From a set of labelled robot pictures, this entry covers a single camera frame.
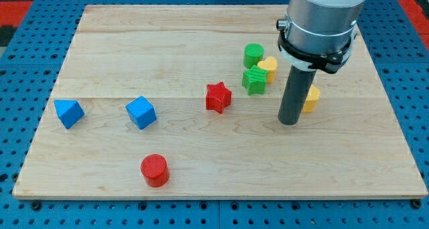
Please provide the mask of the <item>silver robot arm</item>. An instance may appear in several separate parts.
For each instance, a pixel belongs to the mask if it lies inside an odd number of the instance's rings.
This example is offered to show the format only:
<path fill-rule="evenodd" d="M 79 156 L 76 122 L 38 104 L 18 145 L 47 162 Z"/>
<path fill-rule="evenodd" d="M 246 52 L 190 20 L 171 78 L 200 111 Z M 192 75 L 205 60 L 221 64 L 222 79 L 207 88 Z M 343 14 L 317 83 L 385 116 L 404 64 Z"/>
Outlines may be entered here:
<path fill-rule="evenodd" d="M 365 0 L 290 0 L 279 19 L 278 48 L 295 68 L 335 74 L 353 52 Z"/>

